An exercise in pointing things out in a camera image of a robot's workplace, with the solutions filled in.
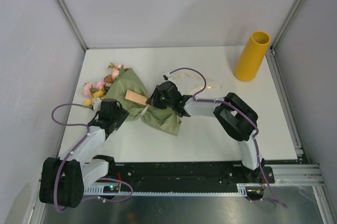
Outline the artificial flower bouquet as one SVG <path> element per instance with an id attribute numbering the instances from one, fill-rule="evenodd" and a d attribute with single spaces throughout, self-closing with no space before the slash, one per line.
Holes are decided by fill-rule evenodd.
<path id="1" fill-rule="evenodd" d="M 85 83 L 83 85 L 82 92 L 86 97 L 86 100 L 83 102 L 84 106 L 93 106 L 96 99 L 104 99 L 117 78 L 130 69 L 130 67 L 124 67 L 123 64 L 114 63 L 110 63 L 108 68 L 110 71 L 102 80 L 95 83 Z"/>

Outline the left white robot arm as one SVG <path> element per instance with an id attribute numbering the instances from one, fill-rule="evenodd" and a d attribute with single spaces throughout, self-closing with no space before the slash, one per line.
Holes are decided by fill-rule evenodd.
<path id="1" fill-rule="evenodd" d="M 95 150 L 117 131 L 129 112 L 115 99 L 98 99 L 94 117 L 82 123 L 84 134 L 57 157 L 47 158 L 42 167 L 39 200 L 57 212 L 76 208 L 84 192 L 97 181 L 123 184 L 113 157 L 95 155 Z"/>

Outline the cream printed ribbon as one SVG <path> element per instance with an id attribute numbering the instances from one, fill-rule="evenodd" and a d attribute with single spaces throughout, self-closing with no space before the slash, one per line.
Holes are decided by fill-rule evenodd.
<path id="1" fill-rule="evenodd" d="M 196 73 L 180 73 L 171 77 L 171 80 L 184 92 L 192 93 L 200 91 L 204 86 L 205 90 L 220 90 L 224 88 L 218 80 L 206 78 L 206 82 Z"/>

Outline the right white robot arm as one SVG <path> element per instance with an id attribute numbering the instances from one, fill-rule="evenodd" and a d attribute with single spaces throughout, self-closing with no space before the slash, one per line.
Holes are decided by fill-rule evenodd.
<path id="1" fill-rule="evenodd" d="M 173 82 L 166 81 L 156 86 L 146 103 L 161 110 L 170 108 L 179 117 L 216 118 L 227 135 L 239 146 L 244 179 L 248 182 L 274 182 L 273 172 L 264 171 L 265 161 L 256 140 L 259 133 L 258 115 L 235 93 L 230 92 L 217 99 L 197 98 L 182 95 Z"/>

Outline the green and peach wrapping paper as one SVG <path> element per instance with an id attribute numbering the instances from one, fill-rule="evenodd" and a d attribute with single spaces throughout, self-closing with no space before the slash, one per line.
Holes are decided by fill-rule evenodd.
<path id="1" fill-rule="evenodd" d="M 142 105 L 127 100 L 125 96 L 128 90 L 147 97 L 145 85 L 133 69 L 119 74 L 105 97 L 119 101 L 122 107 L 129 112 L 128 120 L 141 119 L 144 123 L 155 129 L 174 136 L 178 135 L 182 121 L 172 109 L 161 110 L 148 104 Z"/>

